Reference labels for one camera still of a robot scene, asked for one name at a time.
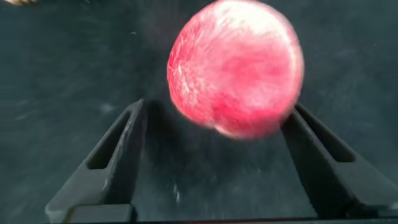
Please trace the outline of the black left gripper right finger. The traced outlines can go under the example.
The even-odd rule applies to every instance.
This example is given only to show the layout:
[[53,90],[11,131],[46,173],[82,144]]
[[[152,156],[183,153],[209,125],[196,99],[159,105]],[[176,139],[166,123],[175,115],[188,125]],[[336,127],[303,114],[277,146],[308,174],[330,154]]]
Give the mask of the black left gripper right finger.
[[301,104],[282,125],[320,218],[397,218],[397,186]]

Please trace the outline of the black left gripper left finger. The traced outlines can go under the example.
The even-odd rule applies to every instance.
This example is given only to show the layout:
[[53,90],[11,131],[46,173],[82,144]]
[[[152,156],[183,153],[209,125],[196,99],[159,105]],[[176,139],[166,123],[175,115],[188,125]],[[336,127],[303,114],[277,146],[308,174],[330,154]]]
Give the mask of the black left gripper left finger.
[[130,104],[45,207],[51,223],[134,223],[147,104]]

